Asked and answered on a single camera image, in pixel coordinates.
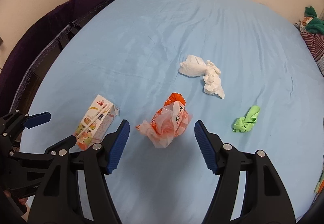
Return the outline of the white snack carton box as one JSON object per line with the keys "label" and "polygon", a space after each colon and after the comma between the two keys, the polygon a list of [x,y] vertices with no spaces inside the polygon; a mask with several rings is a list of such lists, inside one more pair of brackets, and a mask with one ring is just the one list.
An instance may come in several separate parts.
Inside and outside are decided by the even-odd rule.
{"label": "white snack carton box", "polygon": [[91,145],[100,143],[119,111],[114,103],[97,95],[74,132],[78,148],[86,150]]}

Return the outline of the orange white plastic bag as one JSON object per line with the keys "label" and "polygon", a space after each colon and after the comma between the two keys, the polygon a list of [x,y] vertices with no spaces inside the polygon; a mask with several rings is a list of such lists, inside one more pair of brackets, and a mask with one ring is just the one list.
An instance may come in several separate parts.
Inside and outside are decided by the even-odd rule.
{"label": "orange white plastic bag", "polygon": [[192,115],[186,111],[186,101],[180,93],[172,93],[151,119],[144,120],[136,129],[147,136],[155,148],[167,148],[174,138],[182,135]]}

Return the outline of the green crumpled wrapper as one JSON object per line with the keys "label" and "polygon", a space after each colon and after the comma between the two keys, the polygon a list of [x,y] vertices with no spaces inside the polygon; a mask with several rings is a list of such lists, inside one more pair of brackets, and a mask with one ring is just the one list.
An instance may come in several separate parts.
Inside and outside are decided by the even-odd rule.
{"label": "green crumpled wrapper", "polygon": [[259,106],[251,106],[246,116],[237,118],[233,124],[233,132],[246,133],[251,131],[257,122],[260,113]]}

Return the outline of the purple velvet covered bench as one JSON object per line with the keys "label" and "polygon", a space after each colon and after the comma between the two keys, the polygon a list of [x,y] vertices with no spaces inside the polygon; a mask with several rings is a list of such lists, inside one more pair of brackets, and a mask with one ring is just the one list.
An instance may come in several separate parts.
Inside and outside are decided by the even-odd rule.
{"label": "purple velvet covered bench", "polygon": [[40,18],[17,42],[1,71],[1,115],[9,112],[14,95],[29,66],[69,23],[115,0],[69,0]]}

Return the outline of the white crumpled tissue far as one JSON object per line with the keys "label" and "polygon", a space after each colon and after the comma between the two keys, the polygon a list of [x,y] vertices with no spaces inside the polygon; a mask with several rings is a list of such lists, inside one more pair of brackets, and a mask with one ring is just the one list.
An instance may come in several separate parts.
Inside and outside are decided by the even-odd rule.
{"label": "white crumpled tissue far", "polygon": [[204,92],[209,95],[217,95],[221,99],[225,98],[225,92],[221,85],[221,71],[210,61],[188,55],[186,60],[180,63],[178,72],[188,77],[202,76],[204,81]]}

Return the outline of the light blue bed sheet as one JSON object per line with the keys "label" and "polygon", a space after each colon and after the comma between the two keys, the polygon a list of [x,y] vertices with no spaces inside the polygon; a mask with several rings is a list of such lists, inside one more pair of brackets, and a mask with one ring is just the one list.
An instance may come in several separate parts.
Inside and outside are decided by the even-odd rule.
{"label": "light blue bed sheet", "polygon": [[[202,76],[178,72],[188,55],[221,71],[225,98],[206,94]],[[167,148],[136,129],[172,93],[192,119]],[[43,153],[72,135],[97,95],[119,107],[109,127],[130,136],[107,185],[123,223],[201,223],[218,177],[206,166],[194,122],[240,151],[262,149],[296,217],[310,207],[323,165],[323,76],[299,30],[249,0],[115,0],[67,44],[39,87],[31,114],[50,122],[22,134],[20,150]],[[233,132],[259,106],[256,124]]]}

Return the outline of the striped folded quilt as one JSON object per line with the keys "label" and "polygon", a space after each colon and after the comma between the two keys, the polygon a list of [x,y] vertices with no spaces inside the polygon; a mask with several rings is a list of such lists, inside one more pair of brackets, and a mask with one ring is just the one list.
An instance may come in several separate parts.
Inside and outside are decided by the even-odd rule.
{"label": "striped folded quilt", "polygon": [[321,34],[311,34],[306,31],[306,24],[311,20],[311,17],[304,17],[296,23],[300,35],[305,41],[311,55],[313,56],[321,74],[323,75],[323,43],[324,36]]}

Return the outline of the green knitted sweater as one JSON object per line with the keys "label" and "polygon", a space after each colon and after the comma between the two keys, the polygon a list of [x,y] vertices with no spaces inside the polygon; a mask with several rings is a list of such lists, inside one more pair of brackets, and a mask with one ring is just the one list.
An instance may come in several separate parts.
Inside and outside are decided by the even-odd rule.
{"label": "green knitted sweater", "polygon": [[310,6],[305,8],[305,16],[311,17],[311,20],[306,24],[306,31],[311,34],[321,34],[324,35],[324,23],[323,20],[317,17],[315,9]]}

